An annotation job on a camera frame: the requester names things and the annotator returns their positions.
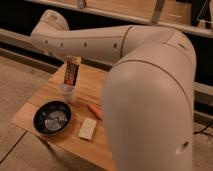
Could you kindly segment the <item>orange black gripper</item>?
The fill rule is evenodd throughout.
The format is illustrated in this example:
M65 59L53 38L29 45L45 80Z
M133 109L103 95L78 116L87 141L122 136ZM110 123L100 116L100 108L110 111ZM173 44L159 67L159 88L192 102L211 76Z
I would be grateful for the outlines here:
M78 76L79 66L81 64L80 57L73 57L67 60L67 66L64 76L64 83L70 86L75 86Z

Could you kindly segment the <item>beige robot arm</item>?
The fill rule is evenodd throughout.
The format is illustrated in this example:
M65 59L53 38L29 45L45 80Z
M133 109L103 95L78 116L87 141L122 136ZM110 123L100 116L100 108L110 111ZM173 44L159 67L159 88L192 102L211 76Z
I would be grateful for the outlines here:
M61 60L112 66L101 98L117 171L192 171L196 54L180 31L126 25L71 30L47 10L31 32L36 48Z

